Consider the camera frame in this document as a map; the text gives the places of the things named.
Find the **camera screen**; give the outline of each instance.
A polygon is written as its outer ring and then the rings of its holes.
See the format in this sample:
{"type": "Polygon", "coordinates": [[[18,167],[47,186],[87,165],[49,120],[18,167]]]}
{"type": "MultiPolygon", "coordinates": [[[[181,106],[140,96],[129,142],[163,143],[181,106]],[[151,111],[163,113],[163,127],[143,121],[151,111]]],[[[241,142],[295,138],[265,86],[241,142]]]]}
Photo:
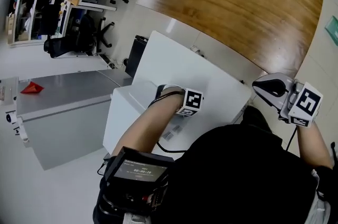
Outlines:
{"type": "Polygon", "coordinates": [[[114,177],[144,182],[155,182],[166,169],[167,167],[124,160],[114,177]]]}

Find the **black cable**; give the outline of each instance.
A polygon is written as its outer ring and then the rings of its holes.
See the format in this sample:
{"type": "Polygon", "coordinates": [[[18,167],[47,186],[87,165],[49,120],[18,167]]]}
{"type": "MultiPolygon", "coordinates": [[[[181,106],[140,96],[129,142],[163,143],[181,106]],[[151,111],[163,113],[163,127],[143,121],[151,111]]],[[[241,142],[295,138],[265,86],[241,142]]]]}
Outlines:
{"type": "Polygon", "coordinates": [[[295,130],[294,130],[294,132],[293,132],[293,134],[292,134],[292,136],[291,136],[291,138],[290,138],[290,140],[289,140],[289,144],[288,144],[287,147],[286,147],[286,151],[289,150],[291,141],[292,141],[292,139],[294,138],[294,136],[295,136],[295,134],[296,134],[296,131],[297,131],[297,127],[295,128],[295,130]]]}
{"type": "MultiPolygon", "coordinates": [[[[148,108],[149,108],[152,104],[154,104],[154,103],[156,103],[156,102],[162,100],[163,98],[166,98],[166,97],[171,96],[171,95],[182,95],[182,94],[184,94],[183,91],[171,91],[171,92],[168,92],[167,94],[162,95],[162,96],[156,98],[154,101],[152,101],[152,102],[150,103],[150,105],[148,106],[148,108]]],[[[170,150],[167,150],[167,149],[163,148],[159,142],[157,142],[156,144],[157,144],[157,146],[160,147],[160,149],[161,149],[163,152],[165,152],[165,153],[178,154],[178,153],[185,153],[185,152],[186,152],[186,150],[181,150],[181,151],[170,151],[170,150]]]]}
{"type": "Polygon", "coordinates": [[[101,175],[101,176],[103,176],[104,174],[101,174],[101,173],[99,173],[99,171],[103,168],[103,166],[104,166],[105,164],[103,163],[102,165],[101,165],[101,167],[97,170],[97,174],[99,174],[99,175],[101,175]]]}

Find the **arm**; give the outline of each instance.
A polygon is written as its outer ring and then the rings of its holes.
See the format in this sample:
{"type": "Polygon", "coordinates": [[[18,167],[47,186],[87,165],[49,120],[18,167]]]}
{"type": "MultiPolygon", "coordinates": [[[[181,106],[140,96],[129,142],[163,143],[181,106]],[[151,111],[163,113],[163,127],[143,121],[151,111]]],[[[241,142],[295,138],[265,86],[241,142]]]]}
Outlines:
{"type": "Polygon", "coordinates": [[[316,123],[310,128],[297,126],[298,146],[301,158],[312,167],[333,168],[330,154],[316,123]]]}
{"type": "Polygon", "coordinates": [[[123,134],[112,156],[123,146],[151,153],[175,112],[182,106],[184,97],[172,95],[151,105],[123,134]]]}

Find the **wooden tabletop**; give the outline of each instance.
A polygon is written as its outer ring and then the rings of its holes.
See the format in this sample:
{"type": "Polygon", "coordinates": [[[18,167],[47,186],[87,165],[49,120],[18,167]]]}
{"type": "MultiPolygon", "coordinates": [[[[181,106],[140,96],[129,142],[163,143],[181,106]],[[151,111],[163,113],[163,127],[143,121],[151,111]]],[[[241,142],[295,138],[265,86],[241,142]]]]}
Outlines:
{"type": "Polygon", "coordinates": [[[294,77],[323,0],[138,0],[234,49],[268,73],[294,77]]]}

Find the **white tile floor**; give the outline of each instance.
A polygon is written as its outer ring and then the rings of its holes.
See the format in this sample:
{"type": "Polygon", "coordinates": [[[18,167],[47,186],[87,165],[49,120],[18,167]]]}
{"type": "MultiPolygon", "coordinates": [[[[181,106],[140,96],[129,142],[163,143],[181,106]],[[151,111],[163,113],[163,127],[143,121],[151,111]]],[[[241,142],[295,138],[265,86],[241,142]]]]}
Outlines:
{"type": "MultiPolygon", "coordinates": [[[[116,26],[107,34],[113,47],[104,51],[118,66],[122,64],[123,58],[129,56],[135,35],[149,37],[151,31],[157,30],[187,48],[196,45],[206,59],[249,86],[260,75],[265,74],[259,67],[224,44],[173,18],[136,5],[136,0],[129,0],[129,4],[117,0],[116,6],[116,12],[105,13],[107,22],[114,21],[116,26]]],[[[336,120],[338,117],[338,71],[336,70],[338,69],[338,46],[324,30],[332,15],[338,17],[338,0],[324,0],[312,45],[297,74],[300,81],[310,82],[324,95],[316,121],[328,146],[332,141],[338,143],[338,134],[335,132],[338,126],[336,120]]],[[[285,147],[294,126],[278,121],[276,110],[254,94],[252,100],[265,115],[274,133],[283,139],[285,147]]],[[[296,138],[290,146],[290,151],[299,154],[296,138]]]]}

